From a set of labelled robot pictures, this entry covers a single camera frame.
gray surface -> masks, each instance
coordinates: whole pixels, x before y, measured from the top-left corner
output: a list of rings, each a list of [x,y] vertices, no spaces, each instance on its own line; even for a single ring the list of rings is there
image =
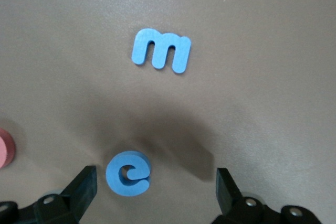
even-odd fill
[[[215,168],[270,207],[336,218],[336,0],[0,0],[1,200],[21,207],[98,165],[85,223],[210,223]],[[189,36],[187,71],[135,66],[145,27]],[[115,195],[124,150],[152,185]]]

blue letter m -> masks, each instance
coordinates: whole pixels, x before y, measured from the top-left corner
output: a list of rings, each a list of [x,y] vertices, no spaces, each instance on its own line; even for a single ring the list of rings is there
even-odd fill
[[[175,48],[173,59],[173,70],[175,73],[183,73],[187,67],[191,41],[187,37],[180,37],[176,34],[160,34],[157,30],[146,28],[138,32],[134,40],[132,61],[137,65],[144,64],[148,45],[154,43],[152,59],[153,67],[161,69],[164,67],[168,49]]]

light blue object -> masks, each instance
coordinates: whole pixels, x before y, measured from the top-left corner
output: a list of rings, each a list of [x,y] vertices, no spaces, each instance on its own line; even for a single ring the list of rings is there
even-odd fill
[[[130,165],[127,178],[122,175],[123,166]],[[151,164],[141,152],[127,151],[115,156],[106,168],[109,187],[122,196],[136,196],[148,190]]]
[[[152,59],[153,67],[162,69],[166,64],[168,49],[175,48],[172,69],[175,73],[183,73],[187,67],[191,40],[176,34],[161,34],[152,28],[145,28],[138,32],[134,40],[132,61],[137,65],[144,64],[148,45],[154,43]]]

pink object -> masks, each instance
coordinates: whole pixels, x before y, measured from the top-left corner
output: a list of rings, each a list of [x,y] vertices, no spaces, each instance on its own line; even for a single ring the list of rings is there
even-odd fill
[[[15,143],[12,136],[0,128],[0,169],[8,165],[15,155]]]

